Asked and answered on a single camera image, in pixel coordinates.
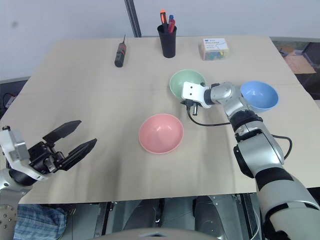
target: screwdriver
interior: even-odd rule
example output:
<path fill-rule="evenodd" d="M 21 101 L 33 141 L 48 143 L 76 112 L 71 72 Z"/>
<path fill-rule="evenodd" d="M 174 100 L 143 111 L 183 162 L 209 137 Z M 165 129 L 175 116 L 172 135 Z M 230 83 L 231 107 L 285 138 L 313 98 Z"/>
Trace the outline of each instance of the screwdriver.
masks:
<path fill-rule="evenodd" d="M 123 42 L 119 43 L 118 50 L 116 51 L 114 64 L 121 68 L 124 65 L 127 46 L 125 45 L 126 35 L 124 35 Z"/>

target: black pen holder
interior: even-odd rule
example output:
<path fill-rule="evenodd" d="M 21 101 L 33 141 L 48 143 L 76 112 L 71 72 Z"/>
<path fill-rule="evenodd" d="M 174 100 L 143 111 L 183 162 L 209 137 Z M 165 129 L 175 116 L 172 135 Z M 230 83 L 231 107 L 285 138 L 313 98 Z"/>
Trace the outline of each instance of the black pen holder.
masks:
<path fill-rule="evenodd" d="M 163 56 L 166 58 L 173 58 L 176 55 L 176 33 L 177 27 L 174 26 L 173 32 L 164 32 L 164 26 L 161 24 L 157 28 Z"/>

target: white wall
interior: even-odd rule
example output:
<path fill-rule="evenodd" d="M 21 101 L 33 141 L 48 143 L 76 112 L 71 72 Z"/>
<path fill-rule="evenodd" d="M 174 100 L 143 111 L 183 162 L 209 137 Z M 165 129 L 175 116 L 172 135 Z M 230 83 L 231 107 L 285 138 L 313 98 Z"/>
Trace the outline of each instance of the white wall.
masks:
<path fill-rule="evenodd" d="M 59 40 L 124 34 L 123 0 L 0 0 L 0 81 L 30 76 Z"/>
<path fill-rule="evenodd" d="M 143 36 L 158 35 L 160 10 L 179 36 L 267 35 L 320 39 L 320 0 L 134 0 Z"/>

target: marker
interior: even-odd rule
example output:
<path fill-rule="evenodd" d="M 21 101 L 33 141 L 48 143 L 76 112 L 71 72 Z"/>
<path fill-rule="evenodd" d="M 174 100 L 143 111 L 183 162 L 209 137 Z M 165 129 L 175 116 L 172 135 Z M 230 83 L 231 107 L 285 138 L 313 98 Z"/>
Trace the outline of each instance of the marker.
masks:
<path fill-rule="evenodd" d="M 168 27 L 168 32 L 172 33 L 175 29 L 175 24 L 176 24 L 176 20 L 174 20 L 174 16 L 170 15 L 169 16 L 169 27 Z"/>
<path fill-rule="evenodd" d="M 161 17 L 161 23 L 163 26 L 163 33 L 166 34 L 168 32 L 168 23 L 167 23 L 167 18 L 166 18 L 166 11 L 164 9 L 161 9 L 160 17 Z"/>

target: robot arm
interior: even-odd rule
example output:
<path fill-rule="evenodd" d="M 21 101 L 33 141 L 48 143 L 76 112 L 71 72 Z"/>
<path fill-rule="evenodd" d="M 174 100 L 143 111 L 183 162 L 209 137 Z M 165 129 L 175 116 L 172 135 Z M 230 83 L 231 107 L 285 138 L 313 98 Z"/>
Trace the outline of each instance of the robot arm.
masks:
<path fill-rule="evenodd" d="M 30 149 L 18 131 L 8 126 L 0 131 L 0 147 L 10 165 L 0 170 L 0 239 L 14 238 L 18 203 L 36 181 L 46 180 L 58 170 L 69 170 L 93 149 L 97 139 L 79 145 L 67 157 L 54 149 L 55 142 L 80 123 L 78 120 L 61 125 Z"/>
<path fill-rule="evenodd" d="M 213 84 L 211 88 L 185 82 L 182 97 L 204 108 L 223 105 L 237 140 L 233 151 L 238 165 L 242 173 L 255 178 L 265 236 L 270 240 L 319 239 L 318 203 L 301 182 L 283 168 L 280 146 L 239 88 L 230 82 Z"/>

